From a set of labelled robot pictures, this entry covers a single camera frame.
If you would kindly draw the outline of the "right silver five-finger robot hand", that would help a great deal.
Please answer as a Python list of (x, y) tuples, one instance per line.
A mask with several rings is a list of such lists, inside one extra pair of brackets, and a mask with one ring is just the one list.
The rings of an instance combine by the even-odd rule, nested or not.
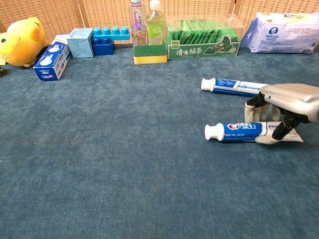
[(258, 94), (245, 102), (245, 122), (264, 121), (268, 106), (272, 105), (273, 120), (280, 114), (283, 120), (272, 135), (258, 136), (260, 144), (274, 144), (281, 141), (300, 123), (319, 121), (319, 88), (299, 83), (284, 83), (263, 86)]

